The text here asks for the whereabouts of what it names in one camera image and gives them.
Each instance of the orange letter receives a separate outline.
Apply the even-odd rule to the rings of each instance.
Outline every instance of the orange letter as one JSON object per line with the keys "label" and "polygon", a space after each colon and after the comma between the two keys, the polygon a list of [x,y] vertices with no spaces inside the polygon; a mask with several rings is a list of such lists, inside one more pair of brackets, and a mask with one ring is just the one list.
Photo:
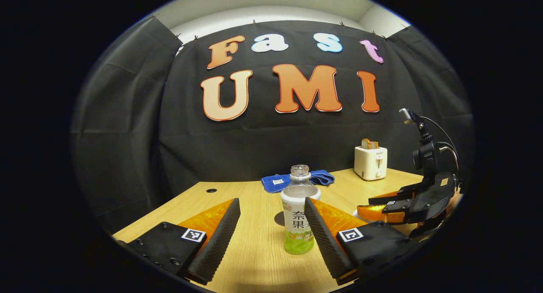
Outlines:
{"label": "orange letter", "polygon": [[235,82],[236,100],[232,106],[224,108],[219,102],[221,83],[223,77],[213,77],[203,80],[201,85],[204,89],[204,113],[215,121],[232,120],[243,114],[249,103],[248,79],[252,76],[252,71],[241,70],[230,75],[230,79]]}
{"label": "orange letter", "polygon": [[217,44],[209,46],[209,49],[211,49],[211,63],[207,65],[207,69],[212,69],[230,62],[232,60],[232,57],[227,56],[227,52],[236,53],[236,42],[243,42],[244,40],[244,36],[235,36],[228,40],[224,40],[222,42],[218,42]]}
{"label": "orange letter", "polygon": [[338,101],[334,67],[319,65],[315,67],[308,81],[298,68],[292,64],[275,65],[272,70],[279,75],[280,102],[275,106],[278,113],[293,113],[298,110],[294,101],[296,94],[304,109],[309,111],[319,92],[319,101],[315,108],[322,112],[341,111],[342,105]]}
{"label": "orange letter", "polygon": [[364,92],[364,103],[362,109],[365,112],[376,113],[379,111],[379,104],[377,104],[377,98],[375,96],[375,75],[368,73],[367,71],[359,71],[357,73],[360,80],[362,80],[362,89]]}

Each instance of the wooden table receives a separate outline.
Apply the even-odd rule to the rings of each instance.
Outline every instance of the wooden table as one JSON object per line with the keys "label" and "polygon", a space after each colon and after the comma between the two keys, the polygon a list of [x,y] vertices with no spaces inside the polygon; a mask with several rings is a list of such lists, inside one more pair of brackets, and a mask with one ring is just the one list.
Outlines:
{"label": "wooden table", "polygon": [[[349,214],[368,198],[418,183],[422,176],[388,169],[379,181],[364,181],[353,169],[331,173],[336,178],[321,190],[321,201]],[[215,193],[206,193],[215,188]],[[166,204],[113,235],[130,242],[162,221],[178,224],[199,212],[231,198],[239,198],[241,216],[213,280],[205,287],[217,293],[311,292],[328,293],[340,287],[330,276],[315,243],[305,254],[292,255],[283,249],[285,228],[274,221],[282,212],[280,194],[264,191],[260,181],[217,183],[202,181]],[[409,234],[415,225],[395,226]]]}

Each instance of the plastic bottle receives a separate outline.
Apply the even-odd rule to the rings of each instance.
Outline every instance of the plastic bottle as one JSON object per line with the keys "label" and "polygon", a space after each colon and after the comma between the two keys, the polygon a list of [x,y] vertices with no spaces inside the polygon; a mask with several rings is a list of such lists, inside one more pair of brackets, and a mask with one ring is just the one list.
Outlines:
{"label": "plastic bottle", "polygon": [[292,166],[290,178],[292,182],[281,191],[285,214],[285,251],[304,254],[315,244],[305,218],[305,198],[308,196],[320,200],[320,190],[310,182],[311,173],[307,165]]}

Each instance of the blue cloth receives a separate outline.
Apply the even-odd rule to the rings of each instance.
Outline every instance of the blue cloth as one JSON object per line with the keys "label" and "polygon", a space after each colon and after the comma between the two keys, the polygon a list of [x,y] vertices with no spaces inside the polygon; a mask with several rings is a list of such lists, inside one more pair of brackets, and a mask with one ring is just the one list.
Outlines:
{"label": "blue cloth", "polygon": [[[315,185],[328,186],[333,183],[336,178],[333,175],[328,173],[326,170],[315,170],[310,171],[311,178],[309,179],[311,183]],[[263,177],[261,179],[264,190],[270,194],[281,192],[287,185],[291,183],[291,175],[272,175]]]}

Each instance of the ceiling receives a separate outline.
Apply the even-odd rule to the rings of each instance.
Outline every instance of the ceiling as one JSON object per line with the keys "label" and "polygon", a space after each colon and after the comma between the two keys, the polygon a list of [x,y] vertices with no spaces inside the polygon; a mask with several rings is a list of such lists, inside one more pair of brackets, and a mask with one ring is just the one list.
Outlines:
{"label": "ceiling", "polygon": [[173,0],[153,14],[170,29],[198,17],[256,6],[301,7],[359,22],[373,5],[370,0]]}

